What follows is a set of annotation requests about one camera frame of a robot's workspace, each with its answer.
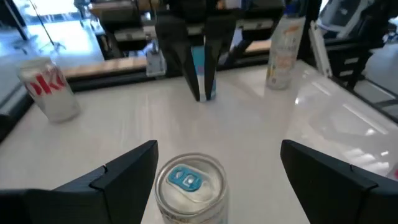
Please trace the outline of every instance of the white tabletop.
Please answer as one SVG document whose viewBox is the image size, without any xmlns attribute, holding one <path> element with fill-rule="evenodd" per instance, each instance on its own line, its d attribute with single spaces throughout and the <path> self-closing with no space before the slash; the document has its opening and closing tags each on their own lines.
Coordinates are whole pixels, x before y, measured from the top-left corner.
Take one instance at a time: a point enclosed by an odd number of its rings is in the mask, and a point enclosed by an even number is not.
<svg viewBox="0 0 398 224">
<path fill-rule="evenodd" d="M 220 72 L 207 103 L 183 78 L 79 93 L 82 114 L 63 124 L 35 105 L 0 145 L 0 189 L 54 189 L 156 139 L 158 167 L 186 152 L 220 160 L 230 223 L 308 223 L 280 161 L 281 140 L 386 175 L 398 161 L 398 127 L 303 62 L 294 73 L 291 88 L 274 91 L 266 66 Z M 162 223 L 153 191 L 142 222 Z"/>
</svg>

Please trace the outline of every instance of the pull tab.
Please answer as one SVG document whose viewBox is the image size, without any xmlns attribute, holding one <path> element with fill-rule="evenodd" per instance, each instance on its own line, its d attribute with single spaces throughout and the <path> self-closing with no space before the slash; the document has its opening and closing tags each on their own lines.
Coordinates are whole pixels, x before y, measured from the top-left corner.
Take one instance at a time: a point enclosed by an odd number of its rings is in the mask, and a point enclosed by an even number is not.
<svg viewBox="0 0 398 224">
<path fill-rule="evenodd" d="M 201 187 L 203 179 L 199 173 L 179 166 L 169 174 L 169 181 L 187 192 L 195 192 Z"/>
</svg>

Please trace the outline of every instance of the floor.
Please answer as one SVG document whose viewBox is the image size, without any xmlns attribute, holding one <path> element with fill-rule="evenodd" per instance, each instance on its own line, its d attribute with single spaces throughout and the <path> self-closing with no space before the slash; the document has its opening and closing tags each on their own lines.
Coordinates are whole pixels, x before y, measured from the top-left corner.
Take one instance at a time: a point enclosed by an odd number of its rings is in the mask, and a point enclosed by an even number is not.
<svg viewBox="0 0 398 224">
<path fill-rule="evenodd" d="M 65 48 L 58 51 L 50 44 L 45 30 L 40 25 L 28 26 L 30 41 L 24 42 L 16 30 L 0 32 L 0 99 L 18 83 L 18 65 L 27 59 L 42 56 L 51 57 L 61 68 L 72 68 L 103 61 L 100 47 L 88 23 L 82 27 L 79 21 L 55 22 L 45 25 L 54 42 Z"/>
</svg>

